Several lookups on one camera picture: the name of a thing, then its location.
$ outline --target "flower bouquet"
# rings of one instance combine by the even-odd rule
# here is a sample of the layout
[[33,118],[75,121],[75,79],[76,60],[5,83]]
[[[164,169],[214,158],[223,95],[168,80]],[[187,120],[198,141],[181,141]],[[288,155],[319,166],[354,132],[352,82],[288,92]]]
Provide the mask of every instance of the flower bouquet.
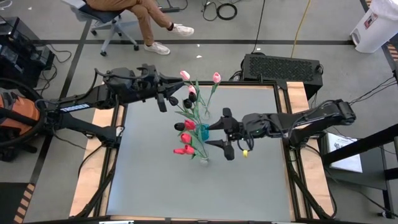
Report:
[[[174,129],[180,131],[178,136],[181,143],[184,144],[184,147],[174,149],[174,153],[191,155],[191,159],[199,157],[201,163],[207,165],[208,152],[205,149],[204,142],[209,138],[209,130],[207,130],[209,125],[202,123],[202,120],[204,116],[210,117],[209,105],[211,96],[220,84],[221,76],[217,72],[213,75],[214,84],[209,99],[205,101],[200,94],[198,80],[194,84],[188,72],[181,71],[180,74],[184,80],[190,83],[188,84],[188,98],[183,100],[182,106],[178,105],[178,99],[175,97],[171,96],[169,98],[170,104],[180,109],[176,113],[186,117],[184,122],[174,125]],[[201,108],[204,110],[203,115],[200,113]]]

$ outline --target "concrete floor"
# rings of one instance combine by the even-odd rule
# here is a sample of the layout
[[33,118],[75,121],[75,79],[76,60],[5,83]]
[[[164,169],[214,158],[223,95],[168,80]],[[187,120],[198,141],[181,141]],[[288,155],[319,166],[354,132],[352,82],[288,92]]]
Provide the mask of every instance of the concrete floor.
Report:
[[[184,0],[171,0],[173,5],[184,6]],[[200,1],[188,0],[186,10],[169,14],[173,21],[184,23],[195,28],[195,35],[190,39],[198,40],[254,40],[257,34],[262,1],[243,0],[236,4],[238,15],[231,21],[217,19],[207,22],[200,12]],[[306,0],[267,0],[259,39],[293,40],[304,12]],[[206,16],[214,16],[209,9]],[[364,10],[359,0],[313,0],[298,36],[299,40],[348,40],[349,33],[363,16]],[[11,7],[1,11],[1,15],[19,16],[43,40],[76,40],[71,44],[54,45],[57,50],[70,50],[75,56],[85,23],[79,22],[69,7],[61,1],[54,0],[19,0]],[[136,18],[129,12],[123,13],[123,20]],[[170,35],[164,29],[153,24],[155,38],[159,40],[178,40],[180,37]],[[142,40],[138,26],[128,28],[128,32],[137,40]],[[86,40],[103,40],[106,31],[99,31],[97,36],[90,33],[83,37]],[[166,57],[146,52],[142,49],[133,51],[132,45],[110,45],[108,56],[100,56],[100,45],[85,44],[79,52],[78,63],[73,73],[72,59],[63,64],[56,63],[58,76],[51,87],[44,92],[45,98],[59,96],[68,72],[73,73],[69,95],[83,93],[90,86],[94,68],[101,71],[117,67],[135,68],[142,63],[154,64],[164,75],[178,76],[179,71],[187,70],[199,80],[210,80],[215,71],[227,80],[239,69],[244,54],[251,52],[253,45],[243,44],[170,44],[172,53]],[[258,45],[260,52],[267,55],[289,57],[291,45]],[[319,60],[324,68],[323,88],[318,93],[317,102],[327,99],[342,98],[346,101],[366,93],[374,86],[392,76],[391,69],[382,52],[361,54],[351,45],[298,45],[294,57]],[[398,89],[392,86],[365,102],[353,106],[357,121],[352,126],[338,127],[345,135],[363,138],[392,124],[398,123]],[[91,121],[93,110],[76,113],[76,117]],[[71,131],[60,132],[61,136],[73,139],[84,146],[83,135]],[[387,150],[393,151],[391,145]],[[43,169],[37,181],[37,187],[27,211],[26,222],[55,220],[67,218],[72,204],[77,181],[77,168],[83,157],[83,151],[53,139]],[[13,164],[1,163],[0,182],[29,182],[32,169],[39,153],[23,154]],[[395,155],[386,153],[387,165],[397,167]],[[338,206],[337,217],[344,221],[365,223],[398,223],[376,217],[380,210],[357,193],[345,189],[333,182],[329,183]],[[356,187],[375,201],[382,203],[379,190]],[[391,182],[393,201],[398,212],[398,182]]]

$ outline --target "white sneaker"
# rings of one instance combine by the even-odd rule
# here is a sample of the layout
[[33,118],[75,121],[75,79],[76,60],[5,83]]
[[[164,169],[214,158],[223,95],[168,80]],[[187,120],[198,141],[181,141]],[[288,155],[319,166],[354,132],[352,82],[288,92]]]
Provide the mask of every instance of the white sneaker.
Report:
[[170,49],[159,42],[154,42],[150,47],[144,44],[144,49],[150,52],[158,53],[160,55],[168,55],[170,53]]
[[194,29],[191,27],[185,27],[182,24],[174,24],[173,30],[169,31],[173,34],[177,34],[182,37],[189,37],[194,33]]

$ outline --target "hazard stripe tape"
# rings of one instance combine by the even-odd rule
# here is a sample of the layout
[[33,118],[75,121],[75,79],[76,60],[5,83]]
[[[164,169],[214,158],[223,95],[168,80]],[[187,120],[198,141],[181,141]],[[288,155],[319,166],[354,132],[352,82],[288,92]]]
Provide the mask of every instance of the hazard stripe tape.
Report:
[[27,187],[24,191],[24,195],[22,196],[21,202],[19,203],[17,212],[15,214],[14,224],[24,222],[26,211],[27,211],[27,208],[29,207],[30,200],[32,199],[34,190],[35,190],[34,184],[27,185]]
[[398,61],[398,50],[391,44],[387,45],[388,51],[391,54],[392,59],[394,59],[394,61]]

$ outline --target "wooden board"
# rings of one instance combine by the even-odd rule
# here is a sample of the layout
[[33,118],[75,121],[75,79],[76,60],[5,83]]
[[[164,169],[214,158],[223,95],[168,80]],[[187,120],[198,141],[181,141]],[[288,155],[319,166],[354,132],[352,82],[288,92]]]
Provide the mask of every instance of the wooden board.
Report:
[[[303,83],[290,82],[290,83],[287,83],[287,86],[288,86],[288,93],[289,93],[289,98],[290,98],[293,113],[307,110],[308,109],[308,101],[307,101],[307,96],[305,94]],[[225,87],[225,88],[267,88],[267,89],[270,88],[269,86],[222,86],[222,87]],[[282,102],[282,105],[285,105],[283,92],[279,91],[279,94],[280,94],[280,100]],[[99,126],[110,125],[111,119],[112,119],[112,114],[113,114],[113,110],[96,110],[94,118],[93,118],[93,124],[97,124]],[[118,122],[121,121],[121,115],[122,115],[122,113],[119,113]],[[316,141],[310,140],[310,142],[308,142],[308,143],[309,143],[309,145],[318,149]],[[100,143],[98,142],[98,140],[96,140],[96,139],[89,140],[87,147],[86,147],[87,151],[85,153],[85,156],[87,156],[92,150],[96,149],[99,145],[100,145]],[[91,159],[89,159],[86,162],[86,164],[83,166],[83,168],[81,169],[80,177],[79,177],[76,192],[75,192],[75,197],[73,199],[73,203],[72,203],[72,207],[71,207],[71,211],[70,211],[70,216],[76,215],[77,213],[79,213],[84,208],[84,206],[90,201],[93,194],[96,192],[96,190],[98,188],[99,181],[100,181],[100,175],[101,175],[102,165],[103,165],[103,161],[104,161],[104,152],[105,152],[104,149],[100,150],[96,155],[94,155]],[[304,173],[305,173],[305,179],[307,182],[308,190],[311,192],[311,194],[314,196],[314,198],[317,200],[317,202],[323,207],[323,209],[328,214],[331,215],[333,213],[333,207],[331,205],[331,200],[330,200],[330,195],[329,195],[328,186],[327,186],[327,182],[326,182],[326,177],[325,177],[325,173],[323,171],[322,160],[314,152],[311,152],[310,149],[309,150],[303,149],[301,152],[301,156],[302,156],[303,169],[304,169]],[[113,162],[113,159],[114,159],[114,154],[111,157],[112,161],[110,163],[110,166]],[[304,207],[304,203],[303,203],[302,194],[300,193],[298,188],[297,188],[297,192],[298,192],[298,202],[299,202],[299,207],[300,207],[300,214],[302,214],[302,217],[305,217],[305,207]],[[105,213],[106,213],[106,205],[108,202],[108,197],[109,197],[109,188],[108,188],[108,190],[105,191],[105,193],[103,195],[103,204],[101,207],[100,215],[105,215]],[[292,202],[290,202],[289,207],[290,207],[290,217],[291,217],[292,221],[294,221],[294,212],[293,212]],[[159,218],[159,217],[121,217],[121,216],[112,217],[112,219],[115,219],[115,220],[120,220],[120,219],[125,219],[125,220],[164,220],[164,218]]]

